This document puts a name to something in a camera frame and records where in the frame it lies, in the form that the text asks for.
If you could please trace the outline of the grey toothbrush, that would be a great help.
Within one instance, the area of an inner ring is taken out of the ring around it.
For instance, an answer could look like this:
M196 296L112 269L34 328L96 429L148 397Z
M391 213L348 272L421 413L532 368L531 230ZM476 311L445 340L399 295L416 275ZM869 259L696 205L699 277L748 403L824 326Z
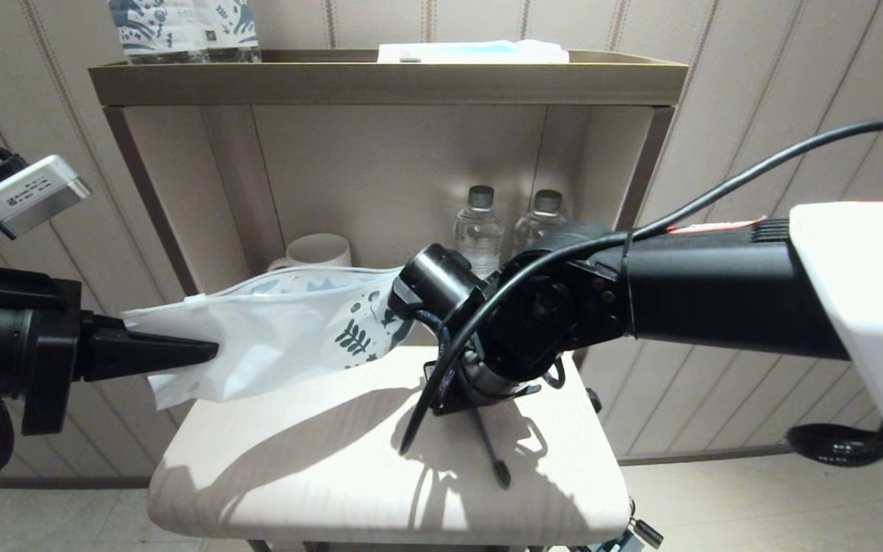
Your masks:
M507 467L505 462L502 461L500 457L498 457L497 453L495 453L493 441L491 441L490 436L488 436L488 432L486 426L484 426L484 420L483 417L481 417L479 409L470 409L469 413L471 419L473 420L474 426L476 427L481 438L481 442L483 442L484 450L486 450L488 461L491 464L491 470L493 471L495 480L497 480L497 484L500 485L502 489L508 490L512 482L509 468Z

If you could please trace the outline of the white blue-patterned zip pouch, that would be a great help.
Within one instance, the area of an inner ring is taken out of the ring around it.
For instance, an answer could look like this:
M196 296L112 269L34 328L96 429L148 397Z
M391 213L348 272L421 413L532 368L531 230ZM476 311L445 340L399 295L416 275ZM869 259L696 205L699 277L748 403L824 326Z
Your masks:
M148 377L158 409L234 401L382 359L412 322L388 305L399 268L302 265L223 292L122 313L143 334L218 345L213 360Z

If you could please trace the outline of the patterned bag on shelf top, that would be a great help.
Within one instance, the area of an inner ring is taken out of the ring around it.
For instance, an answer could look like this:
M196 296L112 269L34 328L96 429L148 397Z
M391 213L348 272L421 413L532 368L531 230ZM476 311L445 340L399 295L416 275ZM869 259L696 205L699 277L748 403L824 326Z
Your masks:
M209 61L194 0L107 0L130 65Z

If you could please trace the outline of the clear plastic water bottle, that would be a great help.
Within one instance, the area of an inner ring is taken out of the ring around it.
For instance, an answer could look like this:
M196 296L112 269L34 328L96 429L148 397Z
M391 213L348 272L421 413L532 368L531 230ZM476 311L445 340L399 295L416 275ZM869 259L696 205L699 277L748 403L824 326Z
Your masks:
M551 189L542 189L535 195L530 210L521 216L513 228L512 255L516 256L536 244L545 234L560 227L566 219L562 216L562 195Z
M456 251L480 279L487 279L500 268L504 224L494 212L491 186L471 186L466 206L456 215L453 240Z

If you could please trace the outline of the white ribbed mug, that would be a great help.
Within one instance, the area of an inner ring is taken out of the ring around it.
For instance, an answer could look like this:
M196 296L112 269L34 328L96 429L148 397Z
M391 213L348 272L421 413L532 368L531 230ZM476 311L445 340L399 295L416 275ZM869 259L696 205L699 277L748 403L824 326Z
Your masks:
M302 235L285 247L283 258L272 261L267 270L292 266L353 266L353 249L343 235L318 233Z

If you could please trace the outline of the beige wooden shelf cabinet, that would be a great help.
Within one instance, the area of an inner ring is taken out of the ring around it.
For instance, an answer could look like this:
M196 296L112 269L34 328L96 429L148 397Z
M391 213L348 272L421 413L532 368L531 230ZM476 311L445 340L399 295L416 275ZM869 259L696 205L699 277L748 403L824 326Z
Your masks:
M451 247L471 186L508 228L554 189L571 220L638 218L673 109L642 106L123 106L104 111L185 296L343 235L361 267Z

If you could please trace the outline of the blue patterned label bottle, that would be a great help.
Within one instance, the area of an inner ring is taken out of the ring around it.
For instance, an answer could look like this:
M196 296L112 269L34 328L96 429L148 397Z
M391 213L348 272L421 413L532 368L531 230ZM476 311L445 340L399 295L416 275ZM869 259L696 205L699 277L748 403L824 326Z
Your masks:
M248 0L194 0L211 63L260 63L261 49Z

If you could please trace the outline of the brown metal tray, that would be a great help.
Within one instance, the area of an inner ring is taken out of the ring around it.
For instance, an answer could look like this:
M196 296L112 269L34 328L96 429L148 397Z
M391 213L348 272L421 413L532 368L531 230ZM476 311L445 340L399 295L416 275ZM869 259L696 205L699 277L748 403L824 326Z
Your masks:
M674 106L689 67L608 51L566 64L381 64L375 50L272 50L262 63L113 64L89 77L102 106Z

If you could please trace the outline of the white blue flat packet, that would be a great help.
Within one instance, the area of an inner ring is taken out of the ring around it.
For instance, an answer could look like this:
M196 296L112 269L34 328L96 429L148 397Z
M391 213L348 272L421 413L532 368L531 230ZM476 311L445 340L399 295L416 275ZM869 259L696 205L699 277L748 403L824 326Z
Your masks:
M547 65L569 60L567 49L544 41L386 43L377 52L379 64Z

